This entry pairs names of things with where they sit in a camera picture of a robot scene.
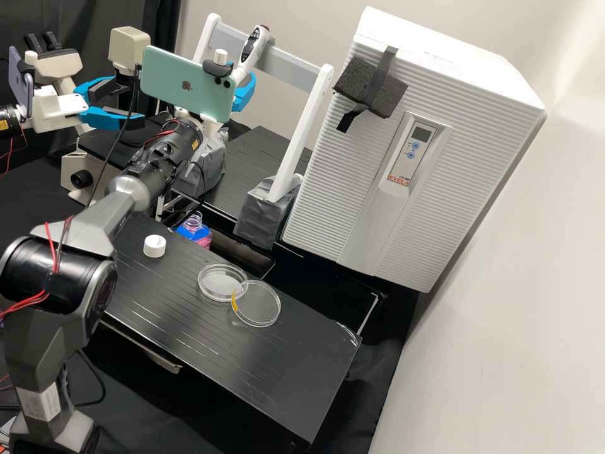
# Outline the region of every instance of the petri dish lid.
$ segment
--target petri dish lid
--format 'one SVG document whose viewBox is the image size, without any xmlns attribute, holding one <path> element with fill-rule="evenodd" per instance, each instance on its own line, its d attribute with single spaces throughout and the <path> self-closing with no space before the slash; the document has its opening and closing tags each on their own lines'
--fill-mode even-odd
<svg viewBox="0 0 605 454">
<path fill-rule="evenodd" d="M 279 317 L 282 304 L 275 291 L 263 281 L 246 281 L 245 293 L 231 298 L 231 308 L 239 319 L 253 327 L 264 328 L 273 325 Z"/>
<path fill-rule="evenodd" d="M 206 265 L 197 275 L 197 284 L 204 295 L 214 301 L 227 303 L 235 294 L 236 298 L 246 293 L 246 274 L 241 268 L 231 264 Z"/>
</svg>

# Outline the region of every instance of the white bottle cap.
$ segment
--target white bottle cap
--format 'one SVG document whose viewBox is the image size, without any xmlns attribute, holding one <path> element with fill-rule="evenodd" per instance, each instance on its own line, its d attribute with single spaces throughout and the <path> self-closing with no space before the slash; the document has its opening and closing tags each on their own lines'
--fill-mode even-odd
<svg viewBox="0 0 605 454">
<path fill-rule="evenodd" d="M 25 58 L 23 60 L 25 60 L 27 64 L 36 66 L 36 62 L 38 61 L 38 54 L 36 54 L 36 52 L 34 52 L 33 50 L 26 50 Z"/>
<path fill-rule="evenodd" d="M 149 235 L 143 244 L 143 254 L 158 259 L 166 251 L 166 239 L 160 235 Z"/>
<path fill-rule="evenodd" d="M 216 64 L 225 66 L 227 64 L 227 51 L 224 49 L 217 49 L 214 51 L 214 62 Z"/>
</svg>

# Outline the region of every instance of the display screen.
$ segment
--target display screen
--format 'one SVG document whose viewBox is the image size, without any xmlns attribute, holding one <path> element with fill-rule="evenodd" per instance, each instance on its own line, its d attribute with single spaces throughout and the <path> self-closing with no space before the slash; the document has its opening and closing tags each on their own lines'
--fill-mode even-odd
<svg viewBox="0 0 605 454">
<path fill-rule="evenodd" d="M 422 142 L 428 142 L 430 138 L 430 131 L 428 131 L 427 129 L 422 129 L 420 127 L 417 127 L 416 129 L 414 129 L 414 132 L 412 133 L 412 139 L 416 139 Z"/>
</svg>

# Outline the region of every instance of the sticker label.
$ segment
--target sticker label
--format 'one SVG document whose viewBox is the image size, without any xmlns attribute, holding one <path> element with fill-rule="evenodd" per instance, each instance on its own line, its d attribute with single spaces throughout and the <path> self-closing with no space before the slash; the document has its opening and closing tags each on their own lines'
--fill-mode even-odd
<svg viewBox="0 0 605 454">
<path fill-rule="evenodd" d="M 26 416 L 48 422 L 61 412 L 59 393 L 55 383 L 41 393 L 22 388 L 16 389 L 21 409 Z"/>
</svg>

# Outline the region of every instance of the control panel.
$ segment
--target control panel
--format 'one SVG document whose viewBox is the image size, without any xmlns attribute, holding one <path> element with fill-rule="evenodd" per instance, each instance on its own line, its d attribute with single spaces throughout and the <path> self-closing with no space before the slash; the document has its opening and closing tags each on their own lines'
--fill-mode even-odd
<svg viewBox="0 0 605 454">
<path fill-rule="evenodd" d="M 436 132 L 437 128 L 434 126 L 420 121 L 414 122 L 408 137 L 403 141 L 399 156 L 388 173 L 387 180 L 409 186 Z"/>
</svg>

